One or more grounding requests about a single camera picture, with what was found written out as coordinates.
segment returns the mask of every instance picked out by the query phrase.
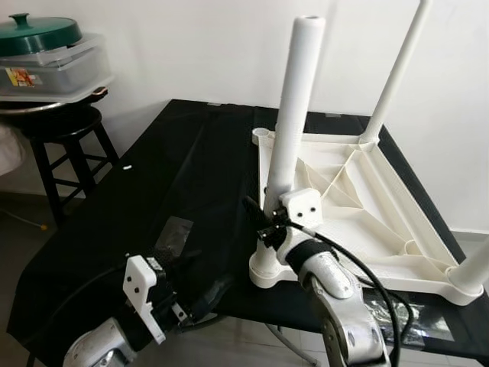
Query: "white cloth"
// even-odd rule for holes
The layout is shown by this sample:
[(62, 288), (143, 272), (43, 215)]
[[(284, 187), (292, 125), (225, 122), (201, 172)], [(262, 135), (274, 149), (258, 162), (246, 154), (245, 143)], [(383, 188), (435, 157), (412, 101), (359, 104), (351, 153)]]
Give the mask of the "white cloth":
[(15, 133), (0, 125), (0, 176), (19, 167), (24, 157), (25, 150)]

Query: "green lid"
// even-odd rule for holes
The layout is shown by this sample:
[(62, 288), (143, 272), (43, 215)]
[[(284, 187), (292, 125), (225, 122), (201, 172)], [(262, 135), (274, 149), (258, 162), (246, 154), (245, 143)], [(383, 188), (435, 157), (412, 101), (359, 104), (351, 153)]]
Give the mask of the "green lid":
[(0, 23), (0, 57), (35, 54), (74, 44), (82, 38), (78, 24), (68, 18), (29, 18), (28, 13), (10, 15), (14, 21)]

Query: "floor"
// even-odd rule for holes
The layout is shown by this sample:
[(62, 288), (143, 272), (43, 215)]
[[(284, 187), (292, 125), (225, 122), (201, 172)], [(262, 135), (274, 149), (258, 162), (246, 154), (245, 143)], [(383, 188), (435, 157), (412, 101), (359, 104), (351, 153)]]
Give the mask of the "floor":
[[(0, 195), (0, 209), (10, 210), (39, 223), (48, 225), (47, 231), (19, 222), (0, 213), (0, 366), (24, 366), (28, 352), (5, 332), (15, 286), (24, 266), (54, 232), (53, 220), (42, 199), (13, 200)], [(471, 252), (478, 242), (461, 243)], [(297, 346), (328, 366), (322, 337), (319, 334), (284, 329), (284, 334)], [(403, 350), (401, 367), (436, 367), (479, 365), (475, 361), (424, 352)], [(161, 346), (149, 345), (131, 364), (137, 367), (175, 366), (267, 366), (292, 367), (306, 365), (284, 347), (264, 324), (228, 318), (204, 330), (180, 335), (169, 335)]]

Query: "black tablecloth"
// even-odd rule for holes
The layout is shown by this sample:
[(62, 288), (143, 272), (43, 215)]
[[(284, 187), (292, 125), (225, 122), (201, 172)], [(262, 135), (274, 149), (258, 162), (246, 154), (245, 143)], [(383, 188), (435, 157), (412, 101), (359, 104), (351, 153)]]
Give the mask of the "black tablecloth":
[[(298, 284), (280, 282), (261, 290), (248, 278), (256, 234), (241, 199), (257, 198), (257, 148), (251, 143), (251, 130), (273, 130), (276, 118), (276, 109), (170, 102), (25, 268), (8, 332), (25, 340), (85, 281), (121, 264), (126, 253), (151, 253), (169, 216), (193, 221), (184, 251), (202, 251), (185, 273), (184, 297), (195, 297), (217, 277), (232, 274), (235, 285), (216, 312), (318, 332), (319, 322)], [(309, 113), (305, 132), (358, 135), (367, 120)], [(455, 258), (463, 260), (457, 242), (385, 128), (380, 147)], [(46, 365), (60, 365), (74, 339), (125, 302), (121, 283), (122, 274), (114, 274), (86, 289), (57, 316), (39, 343), (25, 346)], [(409, 297), (433, 306), (455, 339), (425, 338), (424, 350), (489, 360), (486, 295), (467, 307), (429, 294)]]

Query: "transparent plastic box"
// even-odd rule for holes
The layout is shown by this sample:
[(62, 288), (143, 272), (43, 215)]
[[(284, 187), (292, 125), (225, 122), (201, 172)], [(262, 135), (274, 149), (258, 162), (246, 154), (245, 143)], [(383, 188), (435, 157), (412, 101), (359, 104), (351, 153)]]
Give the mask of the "transparent plastic box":
[(103, 36), (73, 46), (0, 58), (0, 100), (75, 102), (112, 80)]

